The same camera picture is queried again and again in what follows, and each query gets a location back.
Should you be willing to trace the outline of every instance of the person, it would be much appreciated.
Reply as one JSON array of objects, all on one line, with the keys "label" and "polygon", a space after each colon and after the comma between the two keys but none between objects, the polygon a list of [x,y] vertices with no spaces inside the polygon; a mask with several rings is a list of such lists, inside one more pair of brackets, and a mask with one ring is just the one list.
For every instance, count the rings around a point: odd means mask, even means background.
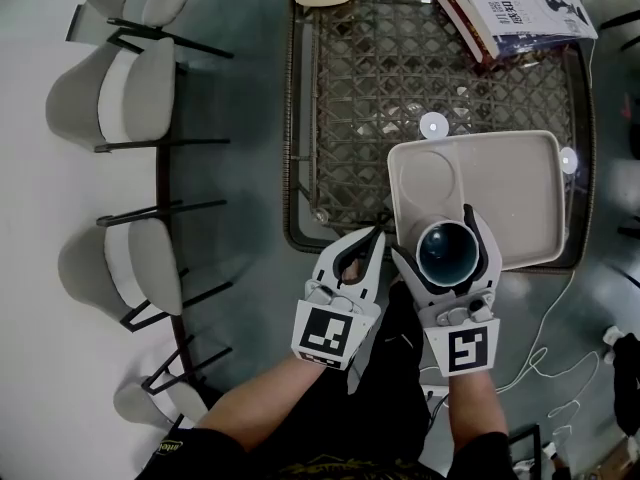
[{"label": "person", "polygon": [[[571,480],[571,470],[567,463],[558,454],[556,444],[553,441],[545,444],[542,447],[542,452],[553,464],[552,480]],[[518,474],[518,478],[531,478],[529,473],[534,463],[535,459],[527,459],[518,462],[514,467],[514,471]]]},{"label": "person", "polygon": [[625,335],[616,326],[609,327],[602,340],[611,347],[604,362],[613,364],[614,368],[613,411],[616,422],[627,436],[634,436],[640,429],[640,342],[635,335]]},{"label": "person", "polygon": [[[439,479],[418,462],[430,413],[423,330],[404,282],[355,393],[347,371],[290,356],[229,391],[194,429],[173,430],[138,480]],[[449,379],[450,479],[516,479],[507,423],[487,371]]]}]

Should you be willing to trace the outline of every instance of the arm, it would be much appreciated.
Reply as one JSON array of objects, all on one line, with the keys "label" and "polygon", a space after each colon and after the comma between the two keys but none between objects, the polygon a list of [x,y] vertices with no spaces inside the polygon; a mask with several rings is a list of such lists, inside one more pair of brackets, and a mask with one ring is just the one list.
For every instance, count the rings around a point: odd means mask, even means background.
[{"label": "arm", "polygon": [[197,426],[222,432],[250,451],[278,428],[324,369],[289,356],[226,393]]},{"label": "arm", "polygon": [[507,421],[488,371],[449,379],[449,422],[455,453],[482,435],[507,434]]}]

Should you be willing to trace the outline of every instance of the book spine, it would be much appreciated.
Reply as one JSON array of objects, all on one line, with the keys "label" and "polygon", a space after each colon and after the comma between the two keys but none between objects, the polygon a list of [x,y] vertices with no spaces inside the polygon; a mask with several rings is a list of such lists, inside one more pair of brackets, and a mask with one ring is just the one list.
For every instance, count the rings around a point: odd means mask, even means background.
[{"label": "book spine", "polygon": [[[467,46],[470,48],[471,53],[474,54],[476,61],[478,61],[481,64],[492,63],[493,57],[489,54],[489,51],[485,47],[484,42],[482,41],[482,39],[480,38],[480,35],[478,34],[478,31],[475,29],[473,24],[469,21],[469,19],[464,14],[460,6],[456,3],[456,1],[455,0],[444,0],[444,1],[436,0],[436,1],[441,5],[441,7],[444,9],[447,15],[449,15],[449,18],[451,18],[451,21],[453,22],[453,24],[456,25],[456,28],[462,35],[462,38],[465,40],[465,43],[467,43]],[[449,9],[447,7],[449,7],[451,11],[456,14],[456,16],[452,16],[451,12],[449,12]],[[469,39],[467,38],[468,36],[470,36],[470,40],[473,41],[474,43],[473,45],[469,44]]]},{"label": "book spine", "polygon": [[485,48],[489,51],[492,57],[498,56],[498,49],[493,40],[493,35],[489,31],[489,27],[482,20],[482,17],[478,13],[477,9],[469,0],[453,0],[462,10],[462,13],[466,16],[467,20],[476,29],[476,32],[480,36]]}]

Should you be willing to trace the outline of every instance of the white cable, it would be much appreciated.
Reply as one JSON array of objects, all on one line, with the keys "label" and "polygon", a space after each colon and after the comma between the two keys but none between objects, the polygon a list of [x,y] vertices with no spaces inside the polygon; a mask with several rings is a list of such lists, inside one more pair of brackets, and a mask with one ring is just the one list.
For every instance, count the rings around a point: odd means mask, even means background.
[{"label": "white cable", "polygon": [[[567,370],[563,370],[563,371],[558,372],[558,373],[549,374],[549,373],[543,373],[538,369],[538,364],[544,359],[544,357],[547,355],[547,352],[549,351],[548,347],[542,347],[542,348],[539,348],[538,350],[534,351],[534,349],[536,348],[536,345],[538,344],[538,340],[540,339],[540,335],[542,334],[542,328],[544,327],[544,323],[545,323],[547,317],[549,316],[549,314],[551,313],[551,311],[553,310],[553,308],[556,307],[556,305],[558,304],[560,299],[562,299],[564,294],[567,293],[567,290],[571,286],[571,283],[573,282],[573,278],[574,277],[575,277],[575,272],[573,272],[571,274],[571,277],[569,278],[569,282],[567,283],[567,285],[563,288],[563,290],[560,292],[560,295],[558,295],[558,297],[553,302],[553,304],[551,304],[551,306],[549,306],[549,308],[545,311],[544,315],[542,316],[542,320],[540,320],[540,325],[538,326],[538,332],[536,333],[536,337],[533,340],[533,343],[531,344],[531,348],[529,349],[529,354],[527,355],[527,359],[525,360],[524,364],[522,365],[522,368],[520,368],[520,371],[518,372],[518,374],[514,377],[514,379],[509,384],[507,384],[505,386],[502,386],[502,387],[499,387],[499,388],[496,389],[496,392],[498,394],[506,393],[510,389],[516,387],[520,383],[520,381],[525,377],[525,375],[527,373],[529,373],[531,370],[535,371],[541,377],[544,377],[544,378],[547,378],[547,379],[556,379],[556,378],[558,378],[558,377],[560,377],[562,375],[565,375],[567,373],[572,372],[578,366],[580,366],[589,356],[593,355],[596,358],[595,367],[594,367],[593,371],[591,372],[591,376],[589,377],[587,382],[585,382],[585,384],[582,386],[582,388],[580,388],[580,391],[578,391],[578,393],[571,400],[569,400],[568,402],[566,402],[563,405],[560,405],[560,406],[552,409],[547,414],[547,418],[552,419],[552,418],[555,418],[556,416],[558,416],[567,407],[569,407],[571,405],[574,405],[574,404],[576,405],[576,410],[571,415],[571,417],[567,420],[567,423],[562,425],[562,426],[560,426],[560,427],[557,427],[552,432],[552,435],[554,437],[556,435],[562,433],[564,430],[568,430],[569,431],[569,435],[571,435],[571,433],[573,431],[573,427],[571,425],[571,422],[576,417],[576,414],[578,414],[578,412],[580,411],[580,402],[578,401],[578,398],[580,398],[582,393],[584,393],[585,390],[587,389],[587,387],[589,387],[589,384],[591,384],[591,381],[596,376],[596,373],[598,372],[598,368],[600,367],[600,357],[598,356],[598,352],[595,351],[595,350],[592,350],[591,352],[585,354],[582,357],[582,359],[580,359],[580,361],[578,361],[576,364],[574,364],[571,368],[569,368]],[[438,367],[437,366],[427,366],[426,368],[421,368],[420,371],[424,372],[426,370],[431,370],[431,369],[436,369],[436,368],[438,368]]]}]

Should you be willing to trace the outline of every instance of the black chair leg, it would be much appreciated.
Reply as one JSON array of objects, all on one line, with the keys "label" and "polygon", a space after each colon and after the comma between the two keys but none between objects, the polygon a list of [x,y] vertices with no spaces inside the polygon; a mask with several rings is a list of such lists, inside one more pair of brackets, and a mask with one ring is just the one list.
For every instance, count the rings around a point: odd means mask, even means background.
[{"label": "black chair leg", "polygon": [[170,34],[169,32],[165,32],[164,30],[161,30],[159,28],[147,27],[146,25],[140,25],[139,23],[123,20],[121,18],[109,18],[107,20],[107,23],[109,23],[110,25],[121,27],[112,36],[114,40],[119,39],[120,36],[142,37],[144,39],[152,39],[155,41],[164,37],[170,37],[179,46],[184,46],[185,48],[191,48],[193,50],[210,53],[212,55],[217,55],[226,59],[233,58],[233,53],[227,52],[225,50],[220,50],[219,48],[213,48],[212,46],[207,46],[202,43],[196,43],[195,41],[191,41],[190,39],[186,39],[175,34]]},{"label": "black chair leg", "polygon": [[177,418],[176,421],[173,422],[173,426],[171,427],[171,430],[169,431],[169,433],[173,432],[174,430],[180,428],[180,423],[182,423],[182,420],[184,420],[184,414],[180,414]]},{"label": "black chair leg", "polygon": [[230,144],[229,139],[158,139],[135,142],[107,142],[93,148],[94,153],[110,153],[118,149],[197,146],[202,144]]},{"label": "black chair leg", "polygon": [[624,43],[621,47],[620,47],[620,51],[623,52],[625,50],[628,50],[629,48],[631,48],[633,45],[640,43],[640,36],[638,37],[634,37],[631,41],[627,41],[626,43]]},{"label": "black chair leg", "polygon": [[218,352],[217,354],[211,356],[209,359],[206,359],[205,361],[201,362],[200,364],[197,364],[190,370],[187,370],[182,375],[178,375],[174,379],[171,379],[170,381],[166,382],[162,386],[159,386],[157,388],[152,388],[151,384],[153,384],[156,380],[158,380],[162,372],[167,371],[171,363],[173,363],[173,361],[175,361],[175,359],[180,355],[180,352],[182,352],[185,348],[189,346],[189,343],[191,343],[193,339],[194,339],[193,335],[188,336],[187,339],[184,340],[182,346],[180,346],[173,354],[171,354],[169,359],[167,359],[164,362],[164,364],[160,368],[158,368],[151,377],[149,377],[146,381],[142,383],[142,389],[144,389],[150,395],[157,395],[158,393],[161,393],[165,389],[168,389],[171,386],[174,386],[178,382],[181,382],[184,379],[191,377],[193,374],[195,374],[199,370],[202,370],[203,368],[205,368],[206,366],[209,366],[210,364],[214,363],[218,359],[223,358],[224,356],[226,356],[232,351],[231,347],[227,347],[222,352]]},{"label": "black chair leg", "polygon": [[231,288],[233,286],[233,283],[228,281],[226,283],[221,284],[220,286],[216,286],[215,288],[212,288],[211,290],[208,290],[204,293],[201,293],[200,295],[197,295],[195,297],[193,297],[192,299],[189,299],[185,302],[182,303],[182,309],[187,309],[191,306],[195,306],[196,304],[198,304],[199,302],[202,302],[203,300],[207,300],[209,297],[213,297],[214,295],[223,292],[225,290],[228,290],[229,288]]},{"label": "black chair leg", "polygon": [[[131,213],[136,214],[136,213],[139,213],[140,211],[144,211],[144,210],[138,210],[137,212],[131,212]],[[184,268],[180,272],[178,272],[178,276],[180,277],[180,279],[182,279],[188,273],[189,273],[189,269],[188,268]],[[140,329],[144,329],[145,327],[149,327],[150,325],[153,325],[156,322],[159,322],[160,320],[164,320],[165,318],[168,318],[168,317],[171,316],[171,315],[169,315],[169,313],[158,313],[157,315],[153,315],[152,317],[149,317],[149,318],[147,318],[145,320],[142,320],[141,322],[137,322],[135,324],[131,323],[131,321],[134,318],[136,318],[140,313],[142,313],[150,305],[151,305],[151,302],[149,302],[148,300],[145,300],[137,308],[132,309],[131,311],[129,311],[129,313],[127,313],[122,318],[122,320],[120,320],[120,324],[125,329],[127,329],[128,331],[136,332],[136,331],[139,331]]]},{"label": "black chair leg", "polygon": [[627,281],[629,281],[633,286],[635,286],[636,288],[640,289],[640,281],[638,281],[635,277],[630,276],[624,270],[622,270],[621,268],[616,267],[614,265],[611,265],[611,268],[613,270],[615,270],[618,274],[620,274],[621,276],[626,278]]},{"label": "black chair leg", "polygon": [[125,30],[123,28],[119,28],[114,34],[112,34],[108,39],[107,42],[111,43],[111,44],[115,44],[116,46],[119,46],[120,48],[123,48],[125,50],[129,50],[132,53],[135,53],[137,55],[140,55],[144,49],[140,48],[139,46],[136,46],[133,43],[130,43],[129,41],[125,41],[124,39],[120,38],[121,35],[121,31]]},{"label": "black chair leg", "polygon": [[605,21],[602,25],[600,25],[600,30],[605,30],[607,28],[619,27],[620,25],[625,25],[627,23],[631,23],[632,21],[640,20],[640,11],[628,12],[627,14],[623,14],[621,16],[616,16],[613,19]]},{"label": "black chair leg", "polygon": [[636,240],[640,240],[640,229],[634,228],[618,228],[618,233],[624,236],[628,236],[629,238],[635,238]]},{"label": "black chair leg", "polygon": [[122,215],[105,215],[96,220],[98,226],[108,228],[111,226],[118,226],[120,224],[126,224],[128,222],[135,222],[138,220],[145,220],[154,217],[166,217],[169,215],[175,215],[176,213],[190,212],[193,210],[202,210],[204,208],[211,208],[213,206],[222,206],[227,204],[225,199],[218,199],[216,201],[207,201],[206,203],[186,204],[170,206],[168,208],[159,208],[154,206],[152,208],[145,208],[144,210],[137,210],[135,212],[129,212]]}]

